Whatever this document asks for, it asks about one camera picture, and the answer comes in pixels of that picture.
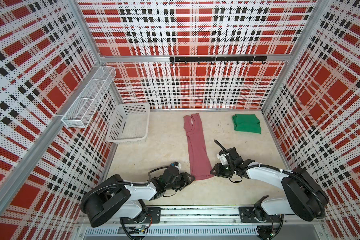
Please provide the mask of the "pink tank top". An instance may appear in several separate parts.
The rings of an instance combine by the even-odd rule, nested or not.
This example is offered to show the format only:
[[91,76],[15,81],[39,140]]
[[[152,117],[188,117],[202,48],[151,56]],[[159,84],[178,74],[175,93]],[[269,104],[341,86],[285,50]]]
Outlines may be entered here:
[[207,155],[201,117],[198,113],[184,116],[184,129],[187,136],[191,175],[196,181],[214,177],[212,165]]

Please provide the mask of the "green tank top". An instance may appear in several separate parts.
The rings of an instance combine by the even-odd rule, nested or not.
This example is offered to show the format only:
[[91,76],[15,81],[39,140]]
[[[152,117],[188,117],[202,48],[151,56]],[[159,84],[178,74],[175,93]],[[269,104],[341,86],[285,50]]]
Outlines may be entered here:
[[234,130],[237,132],[261,133],[260,120],[255,114],[235,114],[232,116]]

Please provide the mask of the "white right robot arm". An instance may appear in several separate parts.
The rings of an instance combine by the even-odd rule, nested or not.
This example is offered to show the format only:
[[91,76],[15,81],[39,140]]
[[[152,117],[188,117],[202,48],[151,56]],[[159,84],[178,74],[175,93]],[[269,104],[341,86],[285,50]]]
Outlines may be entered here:
[[216,164],[211,174],[226,179],[236,175],[241,180],[261,181],[284,191],[282,198],[263,196],[254,204],[254,218],[258,222],[265,222],[268,216],[273,215],[296,215],[307,222],[326,217],[325,207],[329,198],[304,169],[283,170],[250,159],[239,159],[227,161],[225,165]]

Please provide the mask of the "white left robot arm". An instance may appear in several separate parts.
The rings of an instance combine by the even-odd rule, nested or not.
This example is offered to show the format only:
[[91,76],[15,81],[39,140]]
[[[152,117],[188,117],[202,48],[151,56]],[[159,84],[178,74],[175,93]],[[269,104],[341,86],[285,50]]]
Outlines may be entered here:
[[155,214],[149,210],[145,201],[162,198],[167,191],[177,193],[196,179],[189,173],[182,173],[180,169],[181,164],[178,162],[153,169],[148,172],[149,179],[141,183],[113,175],[83,196],[81,212],[87,215],[93,228],[113,217],[124,223],[143,223],[147,218],[154,222]]

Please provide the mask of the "white plastic laundry basket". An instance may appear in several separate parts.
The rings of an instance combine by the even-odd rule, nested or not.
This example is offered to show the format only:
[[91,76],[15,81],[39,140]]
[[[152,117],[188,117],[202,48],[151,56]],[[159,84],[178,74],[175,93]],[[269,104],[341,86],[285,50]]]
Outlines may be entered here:
[[118,145],[144,142],[148,136],[151,105],[117,105],[111,117],[106,140]]

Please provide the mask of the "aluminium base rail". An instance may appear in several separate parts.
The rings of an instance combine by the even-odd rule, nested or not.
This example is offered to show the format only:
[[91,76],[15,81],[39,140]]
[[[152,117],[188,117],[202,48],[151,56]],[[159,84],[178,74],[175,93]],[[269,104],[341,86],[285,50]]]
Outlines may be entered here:
[[[154,226],[201,226],[201,225],[270,225],[260,223],[255,220],[253,208],[250,205],[245,206],[153,206],[161,208],[160,216],[153,216],[154,220],[159,219]],[[111,218],[102,227],[116,226],[119,224],[119,218]],[[295,215],[285,215],[284,224],[286,225],[318,225],[323,223],[321,220],[306,222]],[[87,217],[80,215],[78,226],[90,227]]]

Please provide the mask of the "black wall hook rail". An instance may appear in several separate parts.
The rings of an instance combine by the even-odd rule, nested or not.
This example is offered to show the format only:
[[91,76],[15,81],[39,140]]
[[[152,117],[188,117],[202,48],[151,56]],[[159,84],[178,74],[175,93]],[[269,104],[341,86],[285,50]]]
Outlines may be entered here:
[[267,60],[267,56],[244,56],[244,57],[169,57],[171,63],[201,63],[201,62],[265,62]]

